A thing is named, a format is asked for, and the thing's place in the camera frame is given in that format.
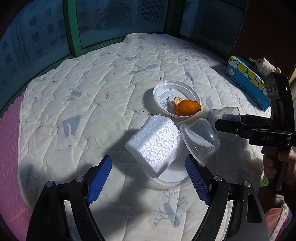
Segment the person's right hand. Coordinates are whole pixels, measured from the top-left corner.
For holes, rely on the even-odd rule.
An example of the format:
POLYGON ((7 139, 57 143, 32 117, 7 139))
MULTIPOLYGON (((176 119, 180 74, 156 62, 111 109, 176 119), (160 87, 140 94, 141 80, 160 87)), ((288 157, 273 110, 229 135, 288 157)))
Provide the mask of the person's right hand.
POLYGON ((289 189, 295 188, 295 151, 290 148, 289 151, 278 153, 277 158, 271 152, 272 148, 262 147, 261 153, 263 154, 263 166, 265 176, 273 179, 277 173, 276 160, 283 164, 287 164, 287 172, 285 174, 284 182, 289 189))

